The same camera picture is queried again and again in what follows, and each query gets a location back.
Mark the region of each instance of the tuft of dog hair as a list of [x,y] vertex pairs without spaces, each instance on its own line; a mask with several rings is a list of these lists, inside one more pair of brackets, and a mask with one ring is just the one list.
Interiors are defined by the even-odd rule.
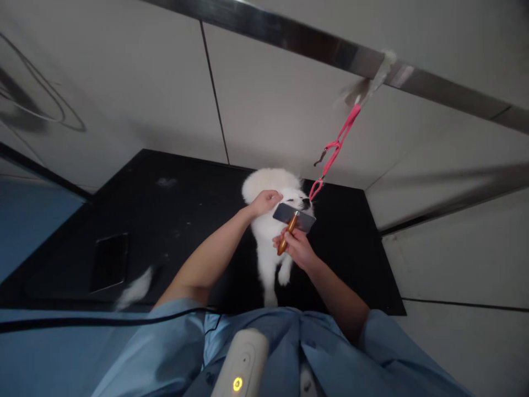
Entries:
[[[250,204],[263,190],[277,190],[283,195],[281,202],[314,216],[312,203],[301,189],[302,180],[282,168],[262,168],[250,174],[242,185],[242,197]],[[257,268],[264,289],[264,306],[276,307],[277,297],[274,290],[276,267],[281,264],[278,282],[286,286],[290,281],[292,258],[287,253],[277,255],[272,238],[280,235],[285,227],[283,222],[272,216],[277,206],[252,222],[252,231],[257,241]]]
[[131,304],[145,298],[145,295],[149,292],[150,282],[153,279],[153,272],[153,267],[149,266],[144,274],[131,282],[128,287],[123,290],[121,296],[116,301],[114,310],[120,312],[128,308]]

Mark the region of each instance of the pink leash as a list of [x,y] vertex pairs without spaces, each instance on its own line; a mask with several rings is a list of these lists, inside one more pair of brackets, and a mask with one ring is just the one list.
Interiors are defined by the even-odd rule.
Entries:
[[338,134],[338,138],[336,138],[335,141],[329,142],[325,149],[323,149],[323,152],[321,153],[320,159],[314,163],[314,166],[316,164],[323,161],[323,158],[325,157],[325,154],[329,149],[335,148],[334,153],[332,154],[331,158],[327,161],[327,164],[325,164],[325,167],[323,167],[323,173],[321,174],[321,178],[316,180],[314,184],[312,185],[312,189],[310,190],[309,194],[309,200],[312,201],[314,199],[314,196],[320,191],[321,186],[323,185],[323,179],[325,178],[325,175],[327,172],[331,169],[332,163],[334,163],[334,160],[336,160],[336,157],[338,156],[338,153],[340,150],[342,150],[343,141],[347,137],[347,134],[351,130],[351,127],[353,126],[354,120],[357,118],[358,114],[360,113],[360,110],[362,110],[360,105],[354,105],[353,110],[351,110],[351,113],[349,113],[349,116],[347,117],[346,123],[343,125],[342,130],[340,131],[340,134]]

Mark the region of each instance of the dog's paw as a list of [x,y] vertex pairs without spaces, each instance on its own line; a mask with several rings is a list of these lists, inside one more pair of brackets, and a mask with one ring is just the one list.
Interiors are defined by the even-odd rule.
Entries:
[[281,266],[277,273],[277,281],[283,287],[290,282],[290,266]]
[[265,294],[264,296],[265,307],[277,307],[277,297],[275,293]]

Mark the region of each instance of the person's hand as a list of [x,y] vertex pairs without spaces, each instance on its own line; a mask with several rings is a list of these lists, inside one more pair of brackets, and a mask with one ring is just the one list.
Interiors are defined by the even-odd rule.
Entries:
[[294,229],[292,234],[290,234],[287,232],[287,228],[284,228],[281,231],[281,235],[272,239],[274,248],[278,247],[283,236],[287,241],[287,254],[289,254],[294,262],[296,262],[296,264],[303,270],[307,271],[309,268],[323,263],[312,250],[305,233],[298,229]]
[[281,200],[283,195],[276,190],[263,190],[257,197],[248,205],[253,217],[257,218],[266,214],[274,208]]

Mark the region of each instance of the black cord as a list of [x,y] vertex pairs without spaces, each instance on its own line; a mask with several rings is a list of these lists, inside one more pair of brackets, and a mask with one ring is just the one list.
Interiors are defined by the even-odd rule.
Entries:
[[[65,317],[65,318],[44,318],[44,319],[33,319],[33,320],[20,320],[20,321],[6,321],[0,323],[0,334],[6,334],[8,332],[19,332],[29,331],[34,329],[46,329],[46,328],[60,328],[60,327],[75,327],[75,326],[139,326],[139,325],[151,325],[157,323],[163,323],[164,321],[174,320],[178,317],[182,317],[189,313],[213,313],[220,314],[218,311],[209,308],[195,308],[184,310],[180,313],[171,314],[164,317],[158,317],[153,319],[105,319],[97,317]],[[220,317],[217,320],[217,325],[214,329],[208,330],[213,331],[217,329],[220,322]]]
[[206,331],[206,333],[204,334],[204,336],[206,336],[207,334],[209,334],[211,331],[215,331],[217,329],[217,327],[219,326],[219,322],[220,322],[220,319],[222,317],[222,314],[219,314],[219,318],[217,319],[217,323],[215,324],[215,327],[211,328],[211,329],[208,329]]

